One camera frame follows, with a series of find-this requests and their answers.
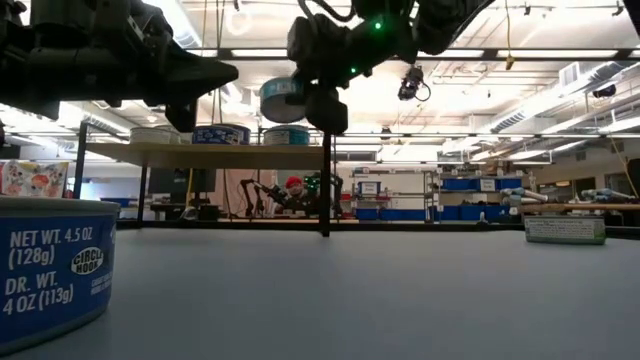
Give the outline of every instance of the tuna can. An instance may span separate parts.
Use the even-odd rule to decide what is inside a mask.
[[[0,197],[0,355],[107,309],[119,210],[100,201]]]

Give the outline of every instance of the blue storage bin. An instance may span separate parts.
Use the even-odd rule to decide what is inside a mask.
[[[496,187],[502,189],[517,189],[522,187],[522,179],[498,179]]]
[[[460,206],[445,205],[442,212],[438,212],[437,206],[429,207],[429,214],[432,221],[455,221],[460,220]]]
[[[378,209],[356,209],[358,220],[378,220]]]
[[[402,219],[405,221],[425,221],[427,219],[427,214],[424,209],[411,209],[411,210],[401,210]]]
[[[503,205],[487,205],[484,208],[484,216],[485,219],[489,222],[496,220],[498,217],[500,217],[500,213],[503,212],[505,214],[509,214],[509,206],[503,206]]]
[[[484,211],[483,205],[461,205],[460,220],[480,221],[480,213]]]
[[[386,221],[402,220],[402,210],[382,209],[380,210],[380,219]]]
[[[480,190],[479,179],[444,179],[442,182],[443,190],[463,191],[463,190]]]

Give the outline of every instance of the metal pipe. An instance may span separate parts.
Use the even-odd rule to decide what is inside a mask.
[[[322,171],[320,172],[320,233],[329,237],[331,225],[331,135],[322,139]]]

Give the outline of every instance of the black pole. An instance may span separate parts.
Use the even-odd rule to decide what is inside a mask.
[[[144,197],[146,195],[147,195],[147,164],[144,164],[142,165],[142,173],[140,176],[140,196],[138,197],[138,225],[139,226],[142,226],[142,216],[144,215]]]
[[[336,178],[338,178],[338,139],[336,138],[335,135],[333,135],[333,174],[336,176]],[[341,206],[340,197],[338,197],[338,195],[342,195],[342,194],[338,194],[337,191],[334,191],[333,193],[335,195],[334,198],[337,197],[336,199],[333,199],[333,204],[334,204],[333,216],[339,223],[340,217],[338,217],[338,211],[336,210],[338,210]]]
[[[76,177],[73,184],[73,198],[80,199],[82,191],[82,175],[84,174],[84,155],[87,151],[87,131],[89,124],[85,121],[80,123],[80,133],[78,134],[78,156],[76,157]]]
[[[331,225],[331,135],[325,133],[322,139],[322,171],[320,172],[320,233],[329,237]]]

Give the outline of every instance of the can lid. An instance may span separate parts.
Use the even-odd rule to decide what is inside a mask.
[[[0,196],[0,211],[104,211],[116,212],[120,205],[105,201],[75,200],[75,199],[49,199],[36,197]]]

